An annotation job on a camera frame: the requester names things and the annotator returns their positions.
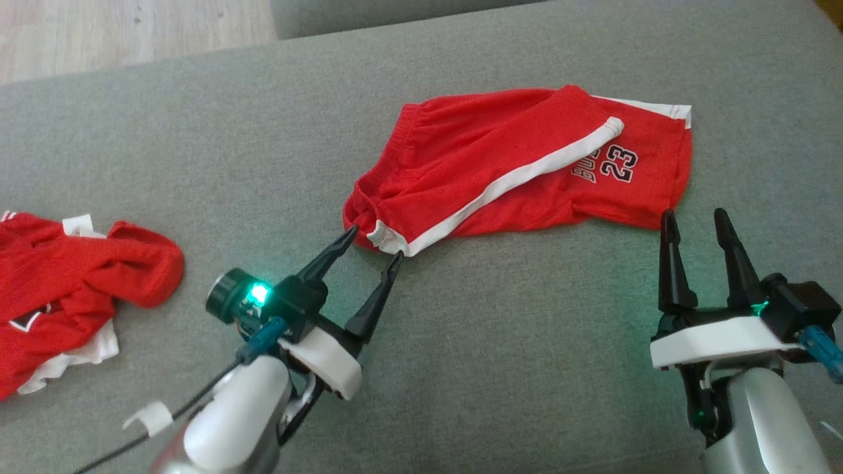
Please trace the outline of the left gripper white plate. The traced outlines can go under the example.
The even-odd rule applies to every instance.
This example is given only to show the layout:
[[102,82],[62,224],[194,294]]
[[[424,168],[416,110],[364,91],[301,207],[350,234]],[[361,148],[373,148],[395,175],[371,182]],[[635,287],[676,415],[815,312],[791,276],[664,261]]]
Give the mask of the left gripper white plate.
[[[320,315],[327,293],[325,287],[311,284],[321,282],[335,261],[343,256],[358,235],[358,225],[346,229],[335,241],[313,258],[297,276],[287,276],[271,291],[269,314],[285,323],[278,338],[279,346],[301,366],[310,370],[335,395],[350,401],[362,383],[362,368],[358,360],[340,344],[341,330]],[[368,344],[389,299],[404,252],[398,251],[381,273],[379,285],[370,297],[345,324],[345,331],[360,344]]]

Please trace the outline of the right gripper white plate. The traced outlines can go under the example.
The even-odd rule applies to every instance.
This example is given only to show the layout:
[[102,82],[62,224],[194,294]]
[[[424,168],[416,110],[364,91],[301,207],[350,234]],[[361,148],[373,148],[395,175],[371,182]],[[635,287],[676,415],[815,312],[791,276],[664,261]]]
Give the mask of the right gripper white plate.
[[[752,309],[765,303],[755,267],[724,208],[714,210],[715,231],[724,252],[729,309]],[[784,342],[756,315],[708,313],[714,319],[699,324],[693,315],[674,314],[698,306],[697,294],[690,289],[680,255],[681,236],[674,210],[661,218],[659,249],[659,301],[663,313],[656,335],[649,345],[651,366],[668,369],[680,365],[732,360],[765,354],[803,356],[795,342]]]

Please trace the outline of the red shorts white stripe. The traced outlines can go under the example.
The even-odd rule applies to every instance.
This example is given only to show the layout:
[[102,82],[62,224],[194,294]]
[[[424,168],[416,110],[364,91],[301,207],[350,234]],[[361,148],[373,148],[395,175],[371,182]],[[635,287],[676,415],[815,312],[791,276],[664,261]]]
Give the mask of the red shorts white stripe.
[[341,221],[359,246],[406,256],[590,219],[658,229],[690,173],[690,105],[578,85],[440,96],[403,106]]

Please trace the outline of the red basketball jersey white sleeves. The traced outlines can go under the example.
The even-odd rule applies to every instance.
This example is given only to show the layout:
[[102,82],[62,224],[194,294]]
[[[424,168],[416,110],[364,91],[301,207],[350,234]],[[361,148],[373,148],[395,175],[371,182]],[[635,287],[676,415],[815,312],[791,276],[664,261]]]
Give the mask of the red basketball jersey white sleeves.
[[117,356],[117,303],[154,308],[184,275],[170,239],[126,221],[109,233],[88,214],[61,222],[0,216],[0,401],[44,388],[73,365]]

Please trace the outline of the large grey sofa seat cushion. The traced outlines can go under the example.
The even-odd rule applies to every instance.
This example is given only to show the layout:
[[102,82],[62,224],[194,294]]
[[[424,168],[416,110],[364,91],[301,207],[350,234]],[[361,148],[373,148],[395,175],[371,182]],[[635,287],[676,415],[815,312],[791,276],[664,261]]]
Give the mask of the large grey sofa seat cushion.
[[[701,306],[728,296],[718,207],[759,276],[843,303],[843,35],[812,0],[559,0],[3,85],[0,213],[128,220],[186,276],[119,309],[119,356],[0,402],[0,474],[71,474],[229,364],[214,280],[277,281],[339,236],[401,106],[565,84],[692,106],[676,218]],[[400,268],[358,395],[321,397],[278,471],[698,472],[681,378],[650,361],[658,261],[656,231],[602,220],[431,246]]]

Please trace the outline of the white tape tag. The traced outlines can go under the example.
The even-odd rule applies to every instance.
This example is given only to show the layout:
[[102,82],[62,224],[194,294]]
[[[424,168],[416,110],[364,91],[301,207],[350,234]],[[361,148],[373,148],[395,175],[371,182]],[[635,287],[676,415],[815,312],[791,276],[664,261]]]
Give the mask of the white tape tag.
[[133,423],[144,427],[144,434],[153,437],[174,423],[175,417],[165,403],[153,401],[140,408],[135,414],[124,420],[122,429],[126,430]]

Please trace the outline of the small grey sofa cushion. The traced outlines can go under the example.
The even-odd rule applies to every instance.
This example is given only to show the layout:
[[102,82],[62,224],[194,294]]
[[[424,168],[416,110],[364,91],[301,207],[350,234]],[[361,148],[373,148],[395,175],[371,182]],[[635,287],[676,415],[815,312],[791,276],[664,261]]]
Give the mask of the small grey sofa cushion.
[[547,0],[269,0],[277,38],[328,35]]

